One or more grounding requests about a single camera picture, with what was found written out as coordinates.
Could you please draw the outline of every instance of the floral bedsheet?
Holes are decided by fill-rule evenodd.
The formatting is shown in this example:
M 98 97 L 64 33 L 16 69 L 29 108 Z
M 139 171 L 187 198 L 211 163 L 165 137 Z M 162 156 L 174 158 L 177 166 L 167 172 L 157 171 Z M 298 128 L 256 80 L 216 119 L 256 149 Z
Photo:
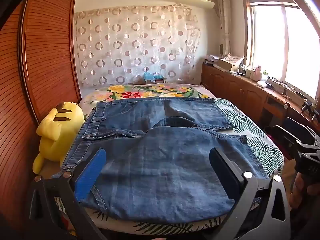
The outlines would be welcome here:
M 155 96 L 178 96 L 178 97 L 200 97 L 215 98 L 207 89 L 201 86 L 181 84 L 156 84 L 142 86 L 111 86 L 97 89 L 87 95 L 80 102 L 80 106 L 87 115 L 96 106 L 97 102 L 109 102 L 122 98 L 139 98 Z M 248 145 L 261 162 L 268 176 L 280 174 L 284 166 L 284 157 L 278 147 L 266 136 L 266 134 L 244 113 L 228 100 L 217 98 L 215 104 L 225 113 L 226 117 L 233 123 L 234 128 L 225 130 L 223 133 L 232 135 L 246 135 Z M 65 213 L 65 208 L 60 198 L 56 198 L 59 209 Z M 185 224 L 153 224 L 148 222 L 134 222 L 116 220 L 108 217 L 101 211 L 85 208 L 92 221 L 99 228 L 113 231 L 125 232 L 138 235 L 167 235 L 194 232 L 202 229 L 212 228 L 219 225 L 226 215 Z
M 86 118 L 98 102 L 110 102 L 125 98 L 149 97 L 215 98 L 209 90 L 197 85 L 176 83 L 115 85 L 94 90 L 81 100 L 79 106 L 82 108 L 84 117 Z

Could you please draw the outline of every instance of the jeans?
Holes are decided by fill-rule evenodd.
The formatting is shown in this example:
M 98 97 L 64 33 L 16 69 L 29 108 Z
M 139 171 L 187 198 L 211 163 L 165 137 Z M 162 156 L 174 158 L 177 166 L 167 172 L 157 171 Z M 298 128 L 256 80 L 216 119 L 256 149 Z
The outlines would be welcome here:
M 85 207 L 150 223 L 188 223 L 227 213 L 229 199 L 209 162 L 219 147 L 242 171 L 267 178 L 246 136 L 216 132 L 231 122 L 213 99 L 141 98 L 98 103 L 62 170 L 103 148 L 107 161 Z

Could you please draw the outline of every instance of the window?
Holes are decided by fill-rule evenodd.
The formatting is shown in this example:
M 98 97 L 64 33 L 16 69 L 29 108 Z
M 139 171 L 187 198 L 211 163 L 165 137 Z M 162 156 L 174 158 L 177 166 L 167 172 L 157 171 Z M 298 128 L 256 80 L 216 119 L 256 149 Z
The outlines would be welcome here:
M 293 0 L 244 0 L 247 6 L 246 64 L 261 66 L 315 102 L 319 96 L 320 42 Z

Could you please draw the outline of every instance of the stuffed animal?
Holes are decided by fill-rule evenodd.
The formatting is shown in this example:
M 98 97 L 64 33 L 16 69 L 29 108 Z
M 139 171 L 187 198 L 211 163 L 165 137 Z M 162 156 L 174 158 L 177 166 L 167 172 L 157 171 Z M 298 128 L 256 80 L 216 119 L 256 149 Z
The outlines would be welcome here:
M 64 102 L 52 109 L 36 131 L 41 140 L 33 172 L 39 174 L 44 159 L 60 162 L 61 166 L 83 123 L 82 109 L 76 103 Z

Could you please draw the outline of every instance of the red flower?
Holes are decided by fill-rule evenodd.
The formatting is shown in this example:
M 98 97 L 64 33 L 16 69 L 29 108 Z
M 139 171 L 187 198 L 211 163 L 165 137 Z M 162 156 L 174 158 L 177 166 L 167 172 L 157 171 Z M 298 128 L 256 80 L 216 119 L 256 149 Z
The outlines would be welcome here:
M 123 95 L 123 98 L 142 98 L 139 92 L 125 92 L 121 93 Z

